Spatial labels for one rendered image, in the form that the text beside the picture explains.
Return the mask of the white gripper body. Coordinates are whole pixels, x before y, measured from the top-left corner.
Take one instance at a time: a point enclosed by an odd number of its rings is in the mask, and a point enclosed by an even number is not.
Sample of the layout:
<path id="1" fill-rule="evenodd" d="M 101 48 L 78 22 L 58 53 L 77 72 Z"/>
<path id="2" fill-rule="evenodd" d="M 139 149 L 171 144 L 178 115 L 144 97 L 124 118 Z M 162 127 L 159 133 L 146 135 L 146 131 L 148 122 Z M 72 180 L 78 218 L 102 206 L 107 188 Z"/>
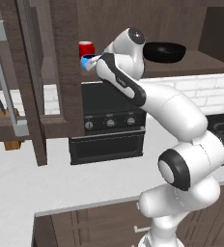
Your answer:
<path id="1" fill-rule="evenodd" d="M 90 71 L 91 69 L 93 69 L 96 66 L 99 58 L 100 55 L 96 55 L 96 54 L 89 55 L 89 60 L 85 64 L 86 70 Z"/>

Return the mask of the brown cabinet door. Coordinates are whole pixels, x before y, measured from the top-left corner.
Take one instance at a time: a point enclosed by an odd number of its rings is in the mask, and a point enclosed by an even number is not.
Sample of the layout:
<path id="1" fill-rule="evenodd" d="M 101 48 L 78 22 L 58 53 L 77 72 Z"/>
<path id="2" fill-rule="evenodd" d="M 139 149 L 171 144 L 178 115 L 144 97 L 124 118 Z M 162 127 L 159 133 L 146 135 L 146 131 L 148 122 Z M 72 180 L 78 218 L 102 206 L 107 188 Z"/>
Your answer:
<path id="1" fill-rule="evenodd" d="M 1 15 L 37 164 L 47 164 L 43 85 L 29 0 L 0 0 Z"/>
<path id="2" fill-rule="evenodd" d="M 77 0 L 49 0 L 62 115 L 69 137 L 83 136 Z"/>

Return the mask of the brown base cabinet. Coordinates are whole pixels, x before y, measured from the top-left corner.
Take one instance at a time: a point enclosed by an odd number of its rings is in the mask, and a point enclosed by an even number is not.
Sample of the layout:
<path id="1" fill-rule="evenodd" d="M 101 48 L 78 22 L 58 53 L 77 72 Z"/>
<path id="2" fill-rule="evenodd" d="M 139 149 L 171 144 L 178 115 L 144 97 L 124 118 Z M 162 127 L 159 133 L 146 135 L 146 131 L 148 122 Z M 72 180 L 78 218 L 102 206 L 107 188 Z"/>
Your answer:
<path id="1" fill-rule="evenodd" d="M 33 247 L 137 247 L 149 227 L 134 201 L 35 219 Z M 224 185 L 219 200 L 188 214 L 177 229 L 184 247 L 224 247 Z"/>

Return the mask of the blue cup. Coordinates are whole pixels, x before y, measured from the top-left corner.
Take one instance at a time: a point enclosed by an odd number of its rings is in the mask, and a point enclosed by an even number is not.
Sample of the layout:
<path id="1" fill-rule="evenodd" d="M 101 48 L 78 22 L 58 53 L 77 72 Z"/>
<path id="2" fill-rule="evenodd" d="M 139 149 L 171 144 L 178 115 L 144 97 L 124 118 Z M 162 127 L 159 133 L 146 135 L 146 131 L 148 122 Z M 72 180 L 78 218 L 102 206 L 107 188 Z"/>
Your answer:
<path id="1" fill-rule="evenodd" d="M 85 68 L 85 64 L 86 64 L 86 62 L 89 60 L 89 55 L 91 55 L 91 54 L 83 55 L 83 56 L 81 57 L 80 66 L 81 66 L 83 69 L 86 69 L 86 68 Z"/>

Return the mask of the red cup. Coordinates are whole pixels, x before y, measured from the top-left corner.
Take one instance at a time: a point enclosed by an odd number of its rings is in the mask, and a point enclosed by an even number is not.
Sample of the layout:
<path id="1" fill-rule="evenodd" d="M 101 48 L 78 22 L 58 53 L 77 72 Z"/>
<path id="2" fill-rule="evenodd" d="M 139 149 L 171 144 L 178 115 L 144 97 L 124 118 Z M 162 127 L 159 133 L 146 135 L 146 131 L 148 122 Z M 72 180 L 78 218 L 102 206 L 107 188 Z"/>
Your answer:
<path id="1" fill-rule="evenodd" d="M 94 54 L 95 47 L 91 41 L 81 41 L 79 44 L 79 57 L 87 54 Z"/>

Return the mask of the black toaster oven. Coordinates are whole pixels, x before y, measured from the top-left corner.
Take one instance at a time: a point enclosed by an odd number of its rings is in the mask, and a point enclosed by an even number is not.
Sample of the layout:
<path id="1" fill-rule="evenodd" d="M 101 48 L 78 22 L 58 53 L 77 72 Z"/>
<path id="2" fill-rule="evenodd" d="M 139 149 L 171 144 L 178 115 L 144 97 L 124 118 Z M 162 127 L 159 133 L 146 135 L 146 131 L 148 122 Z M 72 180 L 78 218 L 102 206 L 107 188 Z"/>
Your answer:
<path id="1" fill-rule="evenodd" d="M 70 164 L 143 155 L 146 113 L 108 83 L 82 83 L 85 134 L 69 138 Z"/>

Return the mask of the black bowl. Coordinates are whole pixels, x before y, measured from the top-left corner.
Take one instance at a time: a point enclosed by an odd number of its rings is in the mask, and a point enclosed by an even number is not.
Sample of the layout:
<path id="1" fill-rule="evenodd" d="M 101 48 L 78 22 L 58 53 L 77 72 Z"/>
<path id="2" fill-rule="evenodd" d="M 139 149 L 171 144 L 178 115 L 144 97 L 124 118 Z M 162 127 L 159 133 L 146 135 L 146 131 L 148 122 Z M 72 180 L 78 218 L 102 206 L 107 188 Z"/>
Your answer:
<path id="1" fill-rule="evenodd" d="M 155 63 L 171 64 L 179 62 L 185 55 L 186 47 L 173 42 L 147 42 L 143 48 L 144 58 Z"/>

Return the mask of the wooden knife block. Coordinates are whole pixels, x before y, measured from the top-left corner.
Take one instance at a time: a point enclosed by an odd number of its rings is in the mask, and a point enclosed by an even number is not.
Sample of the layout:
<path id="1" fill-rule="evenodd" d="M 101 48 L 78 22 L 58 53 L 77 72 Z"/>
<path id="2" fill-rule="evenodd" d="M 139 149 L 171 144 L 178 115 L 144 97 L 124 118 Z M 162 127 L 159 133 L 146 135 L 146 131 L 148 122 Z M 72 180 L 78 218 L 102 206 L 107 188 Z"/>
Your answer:
<path id="1" fill-rule="evenodd" d="M 3 113 L 3 111 L 0 110 L 0 118 L 5 118 L 9 116 L 9 110 L 6 110 L 6 113 Z M 22 141 L 9 141 L 4 143 L 4 147 L 6 151 L 19 150 L 21 148 L 21 144 Z"/>

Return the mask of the brown wall cabinet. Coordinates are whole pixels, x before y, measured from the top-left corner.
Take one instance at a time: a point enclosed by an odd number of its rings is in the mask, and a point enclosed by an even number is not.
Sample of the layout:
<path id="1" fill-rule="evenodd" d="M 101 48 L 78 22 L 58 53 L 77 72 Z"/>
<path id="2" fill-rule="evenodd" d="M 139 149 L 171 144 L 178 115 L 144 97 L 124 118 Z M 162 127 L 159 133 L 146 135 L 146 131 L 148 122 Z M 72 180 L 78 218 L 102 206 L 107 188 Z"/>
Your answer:
<path id="1" fill-rule="evenodd" d="M 146 64 L 151 77 L 224 72 L 224 0 L 77 0 L 78 42 L 102 50 L 126 27 L 150 41 L 173 41 L 187 48 L 181 62 Z M 61 112 L 41 114 L 45 139 L 69 137 Z"/>

